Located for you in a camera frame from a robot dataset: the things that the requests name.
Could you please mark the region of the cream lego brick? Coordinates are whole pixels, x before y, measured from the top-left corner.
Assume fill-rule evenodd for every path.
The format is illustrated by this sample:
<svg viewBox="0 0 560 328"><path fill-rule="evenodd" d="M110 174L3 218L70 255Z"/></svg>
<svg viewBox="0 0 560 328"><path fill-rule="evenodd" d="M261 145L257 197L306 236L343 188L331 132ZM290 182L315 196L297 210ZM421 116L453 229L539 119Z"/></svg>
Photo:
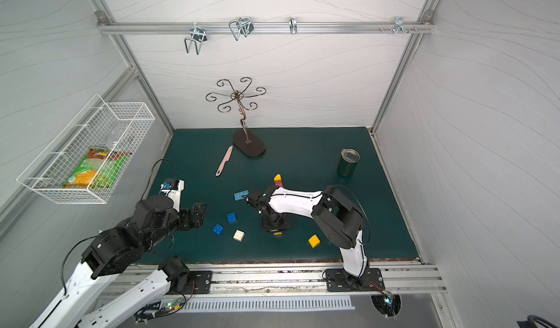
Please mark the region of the cream lego brick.
<svg viewBox="0 0 560 328"><path fill-rule="evenodd" d="M245 232L244 232L244 231L236 230L236 232L235 232L234 235L233 235L233 239L234 239L235 241L242 242L243 239L244 239L244 236L245 236Z"/></svg>

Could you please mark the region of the blue lego brick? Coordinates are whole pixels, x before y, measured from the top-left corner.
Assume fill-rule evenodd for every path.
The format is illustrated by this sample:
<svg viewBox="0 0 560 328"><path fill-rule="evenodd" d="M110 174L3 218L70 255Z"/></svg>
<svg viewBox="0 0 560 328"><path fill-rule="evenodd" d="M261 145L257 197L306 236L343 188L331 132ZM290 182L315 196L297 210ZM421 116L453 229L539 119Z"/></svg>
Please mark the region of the blue lego brick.
<svg viewBox="0 0 560 328"><path fill-rule="evenodd" d="M237 217L236 217L236 214L234 212L231 212L231 213L227 214L226 217L227 217L227 222L229 224L237 223Z"/></svg>
<svg viewBox="0 0 560 328"><path fill-rule="evenodd" d="M212 232L215 233L217 236L221 236L224 233L225 228L223 226L221 226L221 224L216 224L213 229Z"/></svg>

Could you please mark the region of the light blue lego plate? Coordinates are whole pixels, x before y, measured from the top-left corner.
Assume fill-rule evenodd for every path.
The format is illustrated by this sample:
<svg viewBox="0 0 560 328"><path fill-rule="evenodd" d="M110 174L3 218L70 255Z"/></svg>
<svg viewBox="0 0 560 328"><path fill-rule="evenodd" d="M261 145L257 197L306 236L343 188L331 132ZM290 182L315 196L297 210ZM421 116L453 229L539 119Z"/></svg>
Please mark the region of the light blue lego plate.
<svg viewBox="0 0 560 328"><path fill-rule="evenodd" d="M246 200L247 196L249 195L249 191L248 190L244 190L241 192L236 192L234 194L234 200L235 201L243 201Z"/></svg>

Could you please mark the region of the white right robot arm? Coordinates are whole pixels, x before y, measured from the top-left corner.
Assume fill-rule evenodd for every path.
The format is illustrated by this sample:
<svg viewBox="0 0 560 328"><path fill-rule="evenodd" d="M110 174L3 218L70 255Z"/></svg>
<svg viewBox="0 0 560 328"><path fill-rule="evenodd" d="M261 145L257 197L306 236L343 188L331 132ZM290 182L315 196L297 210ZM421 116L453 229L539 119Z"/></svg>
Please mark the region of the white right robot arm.
<svg viewBox="0 0 560 328"><path fill-rule="evenodd" d="M338 188L301 192L271 186L265 192L251 191L246 196L249 206L261 216L265 232L283 232L290 228L290 214L315 221L324 236L341 251L343 269L326 270L324 280L328 291L384 292L383 284L376 283L380 275L372 274L363 243L365 213Z"/></svg>

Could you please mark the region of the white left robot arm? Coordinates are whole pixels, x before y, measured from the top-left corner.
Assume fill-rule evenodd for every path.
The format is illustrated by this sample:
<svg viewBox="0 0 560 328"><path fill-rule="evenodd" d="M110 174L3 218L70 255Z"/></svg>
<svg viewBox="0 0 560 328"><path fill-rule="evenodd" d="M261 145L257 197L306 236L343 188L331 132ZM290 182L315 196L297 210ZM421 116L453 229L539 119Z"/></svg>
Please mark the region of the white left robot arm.
<svg viewBox="0 0 560 328"><path fill-rule="evenodd" d="M165 259L155 271L132 289L105 306L90 310L100 294L129 265L176 231L200 228L207 205L177 207L179 198L154 195L139 201L132 217L90 238L80 263L49 306L32 323L33 327L117 327L139 314L147 319L146 307L156 298L173 293L187 302L195 294L196 280L176 256Z"/></svg>

